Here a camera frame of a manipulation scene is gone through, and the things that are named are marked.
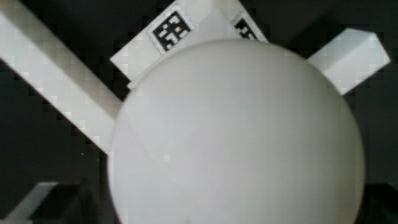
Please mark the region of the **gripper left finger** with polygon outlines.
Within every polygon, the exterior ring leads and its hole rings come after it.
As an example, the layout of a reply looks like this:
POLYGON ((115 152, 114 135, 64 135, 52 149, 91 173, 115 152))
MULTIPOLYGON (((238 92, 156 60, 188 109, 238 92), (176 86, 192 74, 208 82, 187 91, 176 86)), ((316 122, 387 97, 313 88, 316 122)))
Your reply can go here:
POLYGON ((89 224, 84 199, 84 184, 39 182, 0 224, 89 224))

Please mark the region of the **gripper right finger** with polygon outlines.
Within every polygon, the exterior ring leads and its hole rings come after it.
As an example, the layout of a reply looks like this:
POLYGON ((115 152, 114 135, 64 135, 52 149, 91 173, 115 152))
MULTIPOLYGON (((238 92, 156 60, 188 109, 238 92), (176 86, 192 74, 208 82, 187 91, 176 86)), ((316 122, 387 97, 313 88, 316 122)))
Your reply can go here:
POLYGON ((398 189, 387 183, 366 186, 364 224, 398 224, 398 189))

